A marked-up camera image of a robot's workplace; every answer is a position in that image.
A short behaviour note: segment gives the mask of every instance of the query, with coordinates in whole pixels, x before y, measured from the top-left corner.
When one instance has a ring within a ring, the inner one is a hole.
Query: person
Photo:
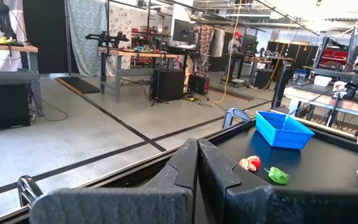
[[[236,32],[234,34],[234,38],[232,40],[230,40],[229,45],[227,46],[227,53],[230,54],[230,52],[233,53],[238,53],[238,47],[241,46],[240,40],[241,40],[242,34],[240,32]],[[229,71],[229,63],[230,63],[230,57],[227,60],[227,65],[226,68],[224,69],[224,76],[226,78],[226,75],[228,75],[228,71]],[[230,71],[233,71],[234,66],[236,64],[236,58],[231,57],[231,65],[230,65]]]

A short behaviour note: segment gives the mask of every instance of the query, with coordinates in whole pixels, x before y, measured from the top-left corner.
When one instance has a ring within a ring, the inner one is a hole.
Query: floor mat
[[[212,86],[212,85],[209,86],[209,89],[211,91],[214,91],[214,92],[217,92],[217,93],[224,93],[224,89],[218,88],[218,87],[215,87],[215,86]],[[233,92],[233,91],[230,91],[230,90],[226,91],[226,95],[234,97],[234,98],[246,100],[247,102],[250,102],[250,101],[255,99],[255,98],[252,98],[250,96],[245,96],[245,95],[243,95],[241,93],[236,93],[236,92]]]
[[[60,77],[56,80],[58,80],[61,84],[67,86],[68,88],[77,90],[82,94],[100,92],[100,89],[98,87],[95,87],[94,85],[89,84],[88,82],[78,77]]]

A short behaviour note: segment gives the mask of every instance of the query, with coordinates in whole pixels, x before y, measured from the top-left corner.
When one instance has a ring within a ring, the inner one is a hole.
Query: patterned curtain
[[[132,34],[132,9],[123,9],[114,4],[110,4],[110,35],[117,36],[118,32],[122,31],[127,35],[128,42],[121,41],[119,47],[127,48],[131,46],[131,34]],[[112,69],[114,68],[115,58],[110,57],[107,65],[108,76],[114,76]],[[123,56],[121,60],[122,69],[131,68],[131,57]]]
[[[98,42],[86,40],[88,34],[106,30],[106,10],[100,0],[68,0],[71,42],[81,76],[100,74]]]
[[[201,26],[200,27],[200,52],[201,60],[197,63],[197,72],[208,73],[209,67],[203,66],[203,64],[209,64],[209,46],[211,45],[212,38],[214,35],[214,29],[210,26]]]

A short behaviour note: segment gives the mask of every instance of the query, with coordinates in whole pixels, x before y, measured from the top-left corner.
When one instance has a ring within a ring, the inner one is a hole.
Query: blue plastic basket
[[[291,116],[271,112],[256,112],[256,129],[273,147],[302,150],[314,132]]]

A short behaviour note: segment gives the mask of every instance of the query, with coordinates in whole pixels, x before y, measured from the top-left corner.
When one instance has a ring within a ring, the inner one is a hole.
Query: black tabletop
[[[302,151],[270,147],[255,127],[218,144],[230,159],[240,161],[259,156],[262,167],[255,173],[274,184],[266,167],[277,167],[290,175],[288,186],[294,189],[358,187],[358,153],[312,138]]]

